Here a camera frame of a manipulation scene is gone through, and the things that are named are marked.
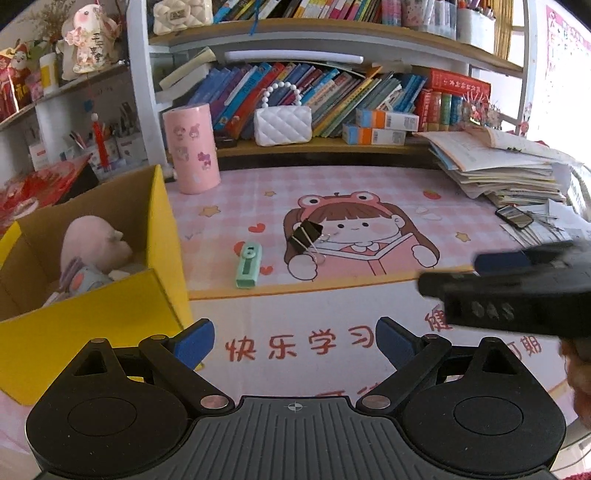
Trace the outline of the person right hand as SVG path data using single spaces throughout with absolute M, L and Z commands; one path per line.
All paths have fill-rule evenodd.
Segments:
M 567 382 L 573 389 L 573 409 L 581 422 L 590 428 L 591 383 L 590 363 L 582 360 L 571 340 L 560 340 L 560 355 L 565 358 Z

